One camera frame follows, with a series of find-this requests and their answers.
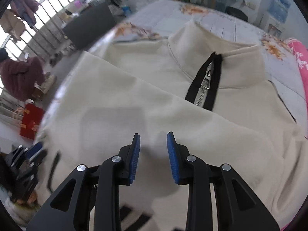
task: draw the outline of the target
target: maroon sweater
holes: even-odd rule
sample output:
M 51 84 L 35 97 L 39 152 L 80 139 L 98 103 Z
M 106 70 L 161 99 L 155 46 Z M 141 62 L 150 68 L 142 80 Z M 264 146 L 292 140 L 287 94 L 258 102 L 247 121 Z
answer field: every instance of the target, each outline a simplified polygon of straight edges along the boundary
M 43 70 L 37 57 L 27 62 L 6 59 L 0 63 L 0 76 L 5 89 L 11 96 L 25 101 L 34 91 L 34 83 L 44 81 Z

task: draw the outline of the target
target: beige sweatshirt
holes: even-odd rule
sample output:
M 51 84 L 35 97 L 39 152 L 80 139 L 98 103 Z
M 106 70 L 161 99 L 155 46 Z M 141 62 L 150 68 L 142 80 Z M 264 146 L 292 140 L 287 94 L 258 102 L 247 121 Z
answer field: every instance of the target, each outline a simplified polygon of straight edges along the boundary
M 184 100 L 201 65 L 222 54 L 213 112 Z M 62 158 L 53 188 L 79 164 L 95 166 L 141 135 L 136 180 L 120 188 L 120 201 L 153 214 L 145 229 L 184 229 L 188 187 L 172 180 L 166 135 L 206 163 L 229 163 L 282 228 L 308 192 L 307 140 L 265 80 L 258 46 L 224 41 L 190 22 L 167 40 L 113 44 L 89 53 L 77 69 L 44 129 L 49 154 Z M 47 176 L 38 194 L 46 200 Z

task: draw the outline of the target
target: high collar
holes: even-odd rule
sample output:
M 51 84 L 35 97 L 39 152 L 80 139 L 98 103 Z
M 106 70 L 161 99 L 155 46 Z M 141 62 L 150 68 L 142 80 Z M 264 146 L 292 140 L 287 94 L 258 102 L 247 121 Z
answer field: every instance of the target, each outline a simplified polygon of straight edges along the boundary
M 171 35 L 168 45 L 179 67 L 191 79 L 213 52 L 223 57 L 220 88 L 247 87 L 265 79 L 259 46 L 223 40 L 196 22 L 188 22 Z

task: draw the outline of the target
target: red gift bag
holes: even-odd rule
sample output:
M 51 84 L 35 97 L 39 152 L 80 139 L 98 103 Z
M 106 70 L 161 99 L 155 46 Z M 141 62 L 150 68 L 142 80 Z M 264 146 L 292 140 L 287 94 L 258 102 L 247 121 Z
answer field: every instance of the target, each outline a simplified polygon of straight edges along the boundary
M 22 110 L 23 120 L 20 125 L 20 136 L 34 140 L 36 132 L 44 116 L 44 110 L 33 104 L 26 104 L 26 109 Z

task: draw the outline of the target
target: silver screw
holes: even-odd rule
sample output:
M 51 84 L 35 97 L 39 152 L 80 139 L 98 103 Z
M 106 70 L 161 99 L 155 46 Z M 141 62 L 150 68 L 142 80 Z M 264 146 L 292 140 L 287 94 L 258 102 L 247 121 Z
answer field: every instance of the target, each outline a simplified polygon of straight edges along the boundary
M 115 156 L 115 157 L 113 157 L 111 160 L 112 160 L 113 162 L 119 162 L 119 161 L 121 161 L 121 157 Z
M 196 157 L 195 156 L 187 156 L 188 161 L 195 161 Z
M 224 170 L 224 171 L 230 171 L 231 170 L 231 166 L 229 165 L 229 164 L 224 164 L 224 165 L 222 165 L 222 169 Z
M 83 164 L 81 164 L 81 165 L 79 165 L 79 166 L 77 167 L 77 170 L 78 170 L 79 172 L 82 172 L 82 171 L 84 171 L 85 169 L 86 169 L 86 166 L 83 165 Z

